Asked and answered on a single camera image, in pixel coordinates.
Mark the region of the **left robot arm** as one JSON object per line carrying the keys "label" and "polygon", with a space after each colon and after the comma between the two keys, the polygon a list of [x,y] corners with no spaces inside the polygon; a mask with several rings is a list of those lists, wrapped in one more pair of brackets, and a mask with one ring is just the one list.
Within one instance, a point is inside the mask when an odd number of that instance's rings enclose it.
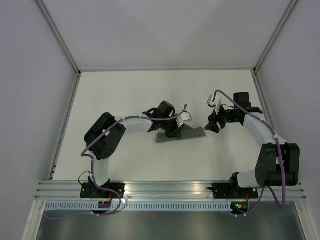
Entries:
{"label": "left robot arm", "polygon": [[180,139],[184,122],[189,119],[186,109],[187,105],[176,113],[172,104],[162,101],[158,107],[138,115],[115,117],[109,112],[103,113],[85,134],[86,148],[81,153],[91,160],[92,193],[98,198],[108,195],[110,158],[124,136],[164,130],[166,137]]}

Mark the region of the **grey cloth napkin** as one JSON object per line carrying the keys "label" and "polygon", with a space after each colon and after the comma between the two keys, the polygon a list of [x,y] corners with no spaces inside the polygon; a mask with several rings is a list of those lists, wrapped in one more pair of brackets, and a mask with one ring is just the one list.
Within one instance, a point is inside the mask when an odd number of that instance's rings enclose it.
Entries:
{"label": "grey cloth napkin", "polygon": [[195,138],[202,138],[205,137],[205,131],[202,127],[192,128],[188,125],[184,125],[181,129],[181,138],[168,138],[165,136],[164,132],[160,132],[156,136],[155,142],[158,144],[173,142],[173,141],[182,141],[182,140],[189,140]]}

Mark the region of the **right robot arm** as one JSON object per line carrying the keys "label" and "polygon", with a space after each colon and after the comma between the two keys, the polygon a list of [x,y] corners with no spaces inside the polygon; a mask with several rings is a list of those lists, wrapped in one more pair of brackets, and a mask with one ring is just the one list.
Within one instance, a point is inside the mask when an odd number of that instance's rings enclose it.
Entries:
{"label": "right robot arm", "polygon": [[253,106],[247,92],[234,93],[230,100],[233,108],[226,109],[216,94],[208,98],[213,109],[205,130],[219,133],[227,124],[239,123],[245,127],[260,146],[253,170],[234,173],[229,180],[228,192],[241,197],[247,188],[296,186],[299,181],[300,148],[280,137],[264,120],[263,111]]}

